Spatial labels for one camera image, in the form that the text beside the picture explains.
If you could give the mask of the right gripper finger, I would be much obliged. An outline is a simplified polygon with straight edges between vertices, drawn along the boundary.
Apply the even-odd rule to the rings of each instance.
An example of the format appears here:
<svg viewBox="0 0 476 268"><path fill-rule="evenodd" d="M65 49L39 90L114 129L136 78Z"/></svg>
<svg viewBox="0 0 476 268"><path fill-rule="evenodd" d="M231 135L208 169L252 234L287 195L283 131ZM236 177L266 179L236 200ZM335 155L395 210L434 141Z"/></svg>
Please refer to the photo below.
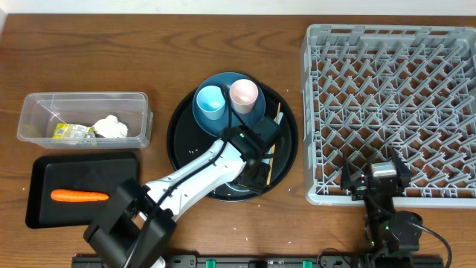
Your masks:
<svg viewBox="0 0 476 268"><path fill-rule="evenodd" d="M343 155L343 167L342 167L342 174L341 174L341 182L350 182L350 168L349 168L349 163L347 160L347 156L344 154Z"/></svg>
<svg viewBox="0 0 476 268"><path fill-rule="evenodd" d="M392 162L395 165L396 175L401 182L401 186L409 186L411 180L411 171L407 165L399 158L398 153L392 147L391 149Z"/></svg>

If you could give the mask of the light blue bowl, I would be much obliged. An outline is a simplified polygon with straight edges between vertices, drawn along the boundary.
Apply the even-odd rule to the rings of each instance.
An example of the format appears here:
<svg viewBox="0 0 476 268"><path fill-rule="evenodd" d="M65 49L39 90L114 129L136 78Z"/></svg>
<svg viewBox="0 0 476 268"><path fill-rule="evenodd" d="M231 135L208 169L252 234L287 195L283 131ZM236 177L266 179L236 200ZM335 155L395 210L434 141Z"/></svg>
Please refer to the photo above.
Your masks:
<svg viewBox="0 0 476 268"><path fill-rule="evenodd" d="M231 190L233 191L237 191L237 192L249 192L250 190L243 187L243 186L240 186L240 185L236 185L236 184L233 184L231 182L226 182L225 185L227 187L229 187Z"/></svg>

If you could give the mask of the light blue cup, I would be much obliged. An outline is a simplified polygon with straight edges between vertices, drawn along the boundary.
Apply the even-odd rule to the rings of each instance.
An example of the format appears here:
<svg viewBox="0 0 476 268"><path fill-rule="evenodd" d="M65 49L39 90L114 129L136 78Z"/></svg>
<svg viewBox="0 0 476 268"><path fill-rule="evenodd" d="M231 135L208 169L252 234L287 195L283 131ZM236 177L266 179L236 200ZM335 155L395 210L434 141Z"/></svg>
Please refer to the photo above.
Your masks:
<svg viewBox="0 0 476 268"><path fill-rule="evenodd" d="M210 120L218 120L224 114L225 98L218 86L206 86L201 89L196 102L203 114Z"/></svg>

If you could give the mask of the white napkin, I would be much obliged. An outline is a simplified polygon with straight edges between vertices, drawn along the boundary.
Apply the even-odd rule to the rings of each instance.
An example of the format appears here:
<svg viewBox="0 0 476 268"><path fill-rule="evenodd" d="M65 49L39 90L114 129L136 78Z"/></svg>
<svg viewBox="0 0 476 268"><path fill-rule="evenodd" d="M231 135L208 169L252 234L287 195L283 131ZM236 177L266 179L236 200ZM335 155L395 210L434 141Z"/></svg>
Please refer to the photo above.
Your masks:
<svg viewBox="0 0 476 268"><path fill-rule="evenodd" d="M114 115L100 119L92 126L92 129L104 138L126 138L129 132L127 125L119 122Z"/></svg>

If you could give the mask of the green yellow snack wrapper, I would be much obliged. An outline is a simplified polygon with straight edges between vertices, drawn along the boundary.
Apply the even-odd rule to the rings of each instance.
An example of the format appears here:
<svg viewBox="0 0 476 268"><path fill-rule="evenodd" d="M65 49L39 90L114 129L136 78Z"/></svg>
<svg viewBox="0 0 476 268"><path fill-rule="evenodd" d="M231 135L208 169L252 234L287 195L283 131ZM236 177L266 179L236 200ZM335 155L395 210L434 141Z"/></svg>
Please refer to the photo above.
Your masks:
<svg viewBox="0 0 476 268"><path fill-rule="evenodd" d="M81 124L59 123L53 133L53 139L65 139L66 144L94 144L96 135L91 127Z"/></svg>

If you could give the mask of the orange carrot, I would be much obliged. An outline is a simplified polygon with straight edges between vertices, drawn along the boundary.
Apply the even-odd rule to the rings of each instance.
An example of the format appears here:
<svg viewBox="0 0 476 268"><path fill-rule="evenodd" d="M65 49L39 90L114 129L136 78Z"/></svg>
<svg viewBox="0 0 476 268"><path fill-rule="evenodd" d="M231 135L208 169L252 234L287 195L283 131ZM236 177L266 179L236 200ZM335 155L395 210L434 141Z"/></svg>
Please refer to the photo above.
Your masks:
<svg viewBox="0 0 476 268"><path fill-rule="evenodd" d="M102 202L108 200L109 195L100 192L56 189L51 192L51 199L57 202Z"/></svg>

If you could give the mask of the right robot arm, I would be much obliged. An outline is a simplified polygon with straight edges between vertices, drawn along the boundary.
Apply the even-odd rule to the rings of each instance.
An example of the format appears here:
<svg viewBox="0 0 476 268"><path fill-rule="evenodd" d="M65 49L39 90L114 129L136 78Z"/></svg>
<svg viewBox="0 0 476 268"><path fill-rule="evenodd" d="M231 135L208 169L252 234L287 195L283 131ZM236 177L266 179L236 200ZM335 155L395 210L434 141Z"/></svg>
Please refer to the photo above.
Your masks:
<svg viewBox="0 0 476 268"><path fill-rule="evenodd" d="M410 184L411 171L390 149L389 162L371 165L370 174L352 179L350 161L344 158L341 170L342 190L351 193L353 201L362 200L366 208L365 234L371 248L353 258L341 256L344 267L444 267L452 264L452 250L448 241L423 225L422 218L414 212L397 211L393 199L403 195ZM438 239L447 251L447 260L436 257L418 257L419 239L426 232Z"/></svg>

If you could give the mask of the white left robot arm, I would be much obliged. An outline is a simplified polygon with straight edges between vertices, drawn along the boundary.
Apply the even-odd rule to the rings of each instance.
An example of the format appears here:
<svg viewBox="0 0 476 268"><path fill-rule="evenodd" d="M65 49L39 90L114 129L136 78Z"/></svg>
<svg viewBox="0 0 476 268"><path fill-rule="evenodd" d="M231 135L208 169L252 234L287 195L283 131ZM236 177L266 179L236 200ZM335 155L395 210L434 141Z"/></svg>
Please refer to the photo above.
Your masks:
<svg viewBox="0 0 476 268"><path fill-rule="evenodd" d="M254 126L228 125L200 157L140 186L128 179L94 218L83 238L108 267L165 267L162 253L183 213L215 188L234 183L261 193L280 125L265 116Z"/></svg>

